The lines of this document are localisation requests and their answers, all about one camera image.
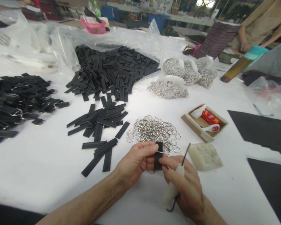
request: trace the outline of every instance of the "worker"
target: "worker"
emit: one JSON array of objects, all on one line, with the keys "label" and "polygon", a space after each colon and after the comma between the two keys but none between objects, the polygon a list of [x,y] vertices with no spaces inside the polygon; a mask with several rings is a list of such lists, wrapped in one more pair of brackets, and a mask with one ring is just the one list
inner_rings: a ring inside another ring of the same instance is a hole
[{"label": "worker", "polygon": [[238,35],[232,41],[232,48],[246,53],[252,46],[259,45],[275,28],[271,38],[261,47],[265,48],[281,36],[281,0],[265,0],[241,24]]},{"label": "worker", "polygon": [[[45,216],[37,225],[93,224],[133,187],[145,170],[153,170],[154,154],[157,151],[158,145],[155,142],[133,145],[113,172],[86,192]],[[165,180],[174,183],[180,192],[177,203],[182,213],[197,225],[227,225],[203,194],[194,166],[185,159],[185,176],[175,172],[182,160],[183,156],[167,157],[166,154],[159,160]]]},{"label": "worker", "polygon": [[193,7],[194,7],[193,1],[194,1],[194,0],[185,1],[185,2],[181,5],[180,11],[186,12],[187,15],[190,15],[191,10],[192,10]]}]

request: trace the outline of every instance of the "plastic basket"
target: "plastic basket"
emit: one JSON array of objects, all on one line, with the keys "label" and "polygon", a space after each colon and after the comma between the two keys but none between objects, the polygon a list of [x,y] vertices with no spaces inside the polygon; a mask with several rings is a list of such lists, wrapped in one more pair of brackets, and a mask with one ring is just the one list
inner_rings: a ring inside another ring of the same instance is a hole
[{"label": "plastic basket", "polygon": [[86,23],[83,19],[80,22],[85,26],[87,32],[92,34],[104,34],[106,32],[106,22],[102,20],[102,23]]}]

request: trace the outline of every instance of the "pile of leather strips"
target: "pile of leather strips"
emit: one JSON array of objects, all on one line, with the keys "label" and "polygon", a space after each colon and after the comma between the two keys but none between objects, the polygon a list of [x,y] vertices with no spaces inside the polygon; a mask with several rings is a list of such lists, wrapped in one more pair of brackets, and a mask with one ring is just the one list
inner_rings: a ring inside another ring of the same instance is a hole
[{"label": "pile of leather strips", "polygon": [[70,104],[60,99],[51,98],[56,90],[46,87],[51,81],[45,81],[40,76],[27,73],[22,76],[1,77],[0,80],[0,142],[5,138],[13,138],[18,131],[10,130],[26,120],[32,120],[35,125],[41,125],[44,120],[38,118],[39,113],[52,113],[56,108],[67,107]]},{"label": "pile of leather strips", "polygon": [[[75,129],[68,132],[68,136],[75,134],[81,130],[84,130],[83,136],[90,137],[93,134],[94,141],[86,142],[82,144],[82,149],[97,148],[94,152],[93,160],[88,164],[88,166],[81,172],[83,176],[87,177],[98,162],[104,158],[103,172],[110,171],[111,165],[111,154],[112,148],[118,142],[117,139],[120,139],[124,134],[130,123],[125,122],[123,124],[122,119],[128,114],[126,111],[121,113],[124,110],[126,105],[116,105],[116,102],[113,102],[111,99],[111,94],[107,93],[107,101],[104,96],[101,97],[103,108],[95,110],[96,104],[91,104],[90,110],[88,113],[78,117],[73,120],[67,127],[74,125]],[[110,141],[101,141],[102,129],[104,128],[115,128],[117,126],[122,126],[119,132],[116,134],[116,138]]]},{"label": "pile of leather strips", "polygon": [[80,45],[76,54],[81,69],[66,85],[65,93],[82,94],[84,101],[89,100],[90,94],[95,94],[95,100],[99,101],[100,92],[111,90],[116,101],[127,102],[135,82],[160,70],[158,62],[124,46],[100,52]]}]

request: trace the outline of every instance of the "red box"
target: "red box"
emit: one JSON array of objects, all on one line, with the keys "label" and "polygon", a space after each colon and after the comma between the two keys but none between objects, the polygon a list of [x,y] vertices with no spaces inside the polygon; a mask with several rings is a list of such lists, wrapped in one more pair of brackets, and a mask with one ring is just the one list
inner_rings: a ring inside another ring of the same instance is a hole
[{"label": "red box", "polygon": [[215,117],[211,112],[209,112],[208,110],[204,109],[204,111],[202,112],[201,117],[210,125],[213,124],[219,124],[221,121]]}]

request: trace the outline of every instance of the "red fabric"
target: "red fabric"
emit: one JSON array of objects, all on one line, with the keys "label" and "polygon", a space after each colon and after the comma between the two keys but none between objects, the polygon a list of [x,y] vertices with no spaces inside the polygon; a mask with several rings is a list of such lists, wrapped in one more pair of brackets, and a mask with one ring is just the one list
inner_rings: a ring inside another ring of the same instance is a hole
[{"label": "red fabric", "polygon": [[39,0],[32,0],[32,2],[34,2],[39,8],[41,8]]}]

